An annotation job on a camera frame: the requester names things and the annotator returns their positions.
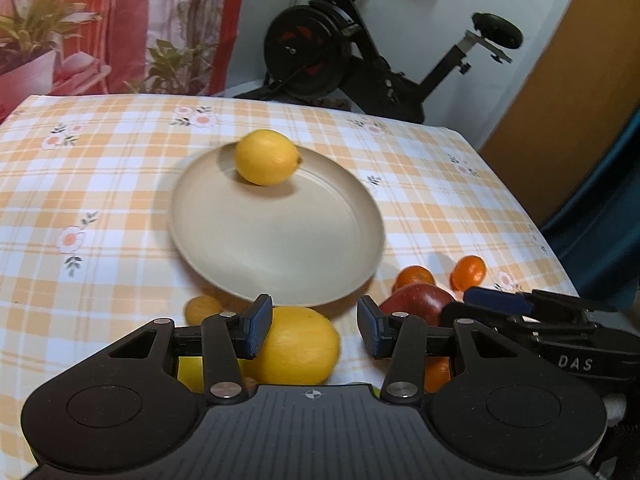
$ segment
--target crosshair logo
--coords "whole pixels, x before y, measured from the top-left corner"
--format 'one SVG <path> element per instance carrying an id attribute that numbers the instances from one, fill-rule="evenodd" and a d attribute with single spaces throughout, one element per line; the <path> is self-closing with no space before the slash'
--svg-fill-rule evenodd
<path id="1" fill-rule="evenodd" d="M 324 394 L 320 393 L 318 390 L 309 390 L 305 392 L 305 397 L 307 399 L 316 400 L 322 397 Z"/>

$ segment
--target tangerine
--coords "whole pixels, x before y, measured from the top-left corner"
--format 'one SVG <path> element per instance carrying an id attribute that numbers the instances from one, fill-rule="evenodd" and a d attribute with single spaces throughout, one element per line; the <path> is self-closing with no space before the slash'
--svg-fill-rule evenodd
<path id="1" fill-rule="evenodd" d="M 424 267 L 412 265 L 400 271 L 396 277 L 392 291 L 395 292 L 399 288 L 411 283 L 431 283 L 431 285 L 435 285 L 436 280 L 433 279 L 433 274 Z"/>
<path id="2" fill-rule="evenodd" d="M 480 256 L 464 256 L 451 272 L 451 285 L 460 292 L 482 283 L 486 274 L 486 264 Z"/>
<path id="3" fill-rule="evenodd" d="M 424 389 L 430 394 L 437 392 L 444 383 L 451 380 L 448 357 L 427 357 L 424 374 Z"/>

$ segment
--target flower pattern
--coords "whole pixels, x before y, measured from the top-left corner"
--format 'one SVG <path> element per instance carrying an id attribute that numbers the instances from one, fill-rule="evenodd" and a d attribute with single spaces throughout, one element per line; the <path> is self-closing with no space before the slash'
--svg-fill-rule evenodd
<path id="1" fill-rule="evenodd" d="M 196 112 L 193 117 L 191 117 L 191 124 L 193 126 L 197 126 L 198 128 L 209 128 L 216 123 L 216 117 L 212 114 L 207 114 L 205 112 Z"/>
<path id="2" fill-rule="evenodd" d="M 360 181 L 364 184 L 364 187 L 367 188 L 373 198 L 378 195 L 380 186 L 383 185 L 382 179 L 375 175 L 367 175 L 366 178 L 362 178 Z"/>
<path id="3" fill-rule="evenodd" d="M 43 150 L 53 150 L 56 146 L 62 144 L 65 140 L 65 136 L 59 133 L 51 132 L 42 141 Z"/>
<path id="4" fill-rule="evenodd" d="M 536 229 L 532 225 L 529 225 L 528 227 L 530 231 L 531 240 L 533 240 L 533 243 L 535 243 L 543 253 L 548 254 L 548 249 L 546 248 L 545 239 L 542 238 L 542 236 L 538 236 L 538 234 L 536 233 Z"/>
<path id="5" fill-rule="evenodd" d="M 494 287 L 503 292 L 523 292 L 522 287 L 514 281 L 508 272 L 503 270 L 498 271 Z"/>
<path id="6" fill-rule="evenodd" d="M 197 128 L 210 128 L 218 123 L 218 118 L 211 112 L 210 106 L 177 106 L 174 109 L 175 117 L 169 124 L 171 126 L 196 126 Z"/>
<path id="7" fill-rule="evenodd" d="M 190 106 L 178 105 L 174 109 L 174 114 L 180 117 L 190 117 L 191 114 L 193 114 L 193 108 L 191 108 Z"/>
<path id="8" fill-rule="evenodd" d="M 460 175 L 474 176 L 476 178 L 480 178 L 480 175 L 478 175 L 478 172 L 473 168 L 471 168 L 470 164 L 466 160 L 459 160 L 458 158 L 456 158 L 453 155 L 450 155 L 449 153 L 447 153 L 447 156 L 449 157 L 449 160 L 453 162 L 454 167 L 456 168 L 456 171 Z"/>
<path id="9" fill-rule="evenodd" d="M 78 133 L 84 130 L 86 123 L 60 123 L 42 140 L 43 150 L 53 150 L 57 146 L 75 146 Z"/>
<path id="10" fill-rule="evenodd" d="M 69 227 L 63 229 L 62 232 L 58 235 L 56 246 L 61 253 L 72 254 L 75 253 L 80 247 L 82 247 L 85 237 L 86 233 L 82 230 L 81 227 L 77 225 L 70 225 Z"/>
<path id="11" fill-rule="evenodd" d="M 384 137 L 387 133 L 386 131 L 386 126 L 382 123 L 378 123 L 375 121 L 371 121 L 369 119 L 347 119 L 351 124 L 354 124 L 354 126 L 359 127 L 360 129 L 363 129 L 365 132 L 367 132 L 371 137 Z"/>
<path id="12" fill-rule="evenodd" d="M 81 226 L 70 225 L 62 230 L 56 240 L 56 247 L 62 254 L 69 254 L 65 261 L 64 266 L 66 273 L 72 278 L 76 270 L 80 269 L 82 265 L 82 258 L 76 254 L 78 249 L 82 247 L 84 239 L 86 238 L 86 228 L 97 221 L 98 212 L 94 211 L 87 213 L 84 218 L 81 219 Z"/>

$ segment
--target beige plate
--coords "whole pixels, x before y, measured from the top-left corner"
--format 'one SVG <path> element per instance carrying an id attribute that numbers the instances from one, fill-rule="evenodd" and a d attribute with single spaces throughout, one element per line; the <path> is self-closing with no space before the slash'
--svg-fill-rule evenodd
<path id="1" fill-rule="evenodd" d="M 245 300 L 314 306 L 363 285 L 382 259 L 376 203 L 349 171 L 298 147 L 302 164 L 277 186 L 244 181 L 236 144 L 204 153 L 172 195 L 169 228 L 185 260 L 213 285 Z"/>

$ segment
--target tablecloth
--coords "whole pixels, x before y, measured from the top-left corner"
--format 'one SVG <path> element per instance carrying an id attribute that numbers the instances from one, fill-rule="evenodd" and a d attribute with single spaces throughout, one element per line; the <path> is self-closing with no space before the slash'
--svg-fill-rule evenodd
<path id="1" fill-rule="evenodd" d="M 485 260 L 483 286 L 575 294 L 525 211 L 446 128 L 221 98 L 32 96 L 0 126 L 3 478 L 20 478 L 34 463 L 19 428 L 31 391 L 153 318 L 184 324 L 184 303 L 210 292 L 172 247 L 171 189 L 196 153 L 256 128 L 336 160 L 369 189 L 386 229 L 374 300 L 411 264 L 449 288 L 466 254 Z M 329 382 L 380 386 L 354 307 L 323 313 L 342 345 Z"/>

